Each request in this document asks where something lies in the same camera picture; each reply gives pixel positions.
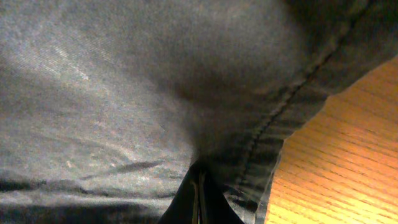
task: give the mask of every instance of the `wood grain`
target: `wood grain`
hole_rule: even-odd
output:
[[[398,58],[284,145],[266,223],[398,223]]]

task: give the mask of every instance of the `dark gray cloth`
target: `dark gray cloth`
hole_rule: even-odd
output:
[[[283,141],[398,53],[395,0],[0,7],[6,223],[154,223],[198,158],[264,223]]]

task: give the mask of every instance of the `fabric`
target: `fabric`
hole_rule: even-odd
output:
[[[283,141],[398,53],[383,1],[5,0],[0,221],[155,223],[207,162],[264,223]]]

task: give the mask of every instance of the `garment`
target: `garment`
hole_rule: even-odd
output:
[[[0,7],[6,223],[154,223],[198,158],[264,223],[283,141],[398,53],[395,0]]]

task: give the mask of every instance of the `wooden surface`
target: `wooden surface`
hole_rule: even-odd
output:
[[[267,224],[398,223],[398,58],[288,139],[270,200]]]

